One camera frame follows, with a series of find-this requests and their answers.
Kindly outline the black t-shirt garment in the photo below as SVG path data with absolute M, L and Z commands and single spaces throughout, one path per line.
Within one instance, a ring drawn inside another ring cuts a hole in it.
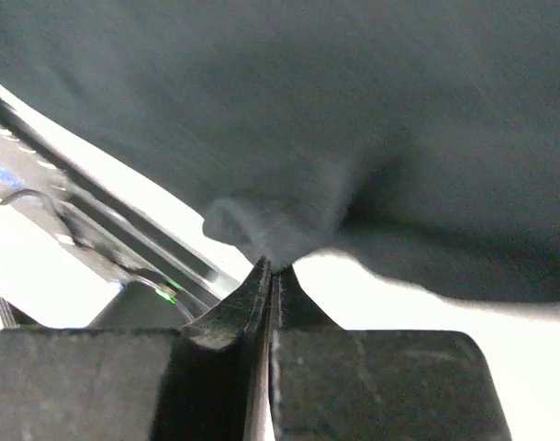
M 560 302 L 560 1 L 0 1 L 0 84 L 252 261 Z

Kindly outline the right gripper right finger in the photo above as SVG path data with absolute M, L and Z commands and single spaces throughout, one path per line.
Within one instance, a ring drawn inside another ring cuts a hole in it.
M 454 331 L 341 328 L 292 269 L 272 281 L 279 440 L 508 440 L 486 358 Z

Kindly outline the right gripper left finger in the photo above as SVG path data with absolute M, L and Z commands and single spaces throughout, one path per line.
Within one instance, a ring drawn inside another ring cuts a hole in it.
M 0 331 L 0 440 L 259 440 L 271 269 L 175 329 Z

